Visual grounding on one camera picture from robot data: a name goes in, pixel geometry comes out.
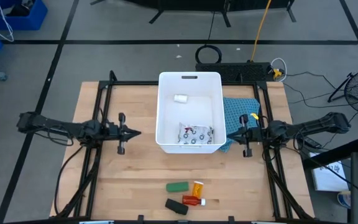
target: wooden board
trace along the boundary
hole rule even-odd
[[[97,86],[96,82],[82,84],[74,122],[91,118]],[[250,158],[242,157],[243,147],[238,144],[233,144],[228,153],[166,154],[155,143],[157,88],[115,86],[112,91],[108,119],[117,121],[118,113],[123,112],[128,127],[142,134],[126,143],[124,156],[117,154],[117,142],[104,143],[92,219],[136,220],[138,215],[144,215],[145,220],[227,220],[228,216],[236,220],[273,220],[262,147],[251,144],[254,156]],[[282,83],[268,83],[268,92],[274,118],[291,123]],[[248,86],[224,86],[223,95],[253,98],[254,92]],[[78,144],[67,147],[65,160],[77,149]],[[58,195],[60,209],[78,188],[84,154],[82,150],[63,171]],[[299,154],[282,149],[282,159],[288,189],[305,211],[314,215]],[[167,193],[165,185],[194,180],[204,182],[206,206],[190,207],[186,216],[166,209],[167,198],[180,202],[183,194],[191,192]]]

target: green block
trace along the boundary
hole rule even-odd
[[[189,182],[167,184],[167,192],[183,192],[189,190]]]

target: fan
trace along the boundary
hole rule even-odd
[[[345,85],[344,94],[333,98],[333,96]],[[329,96],[328,103],[345,97],[347,103],[358,111],[358,73],[353,75],[352,73],[347,75],[345,81]]]

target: white box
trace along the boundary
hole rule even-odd
[[[187,95],[187,103],[173,100]],[[179,125],[211,126],[212,144],[178,144]],[[216,72],[163,72],[158,83],[155,141],[166,153],[213,153],[226,143],[221,76]]]

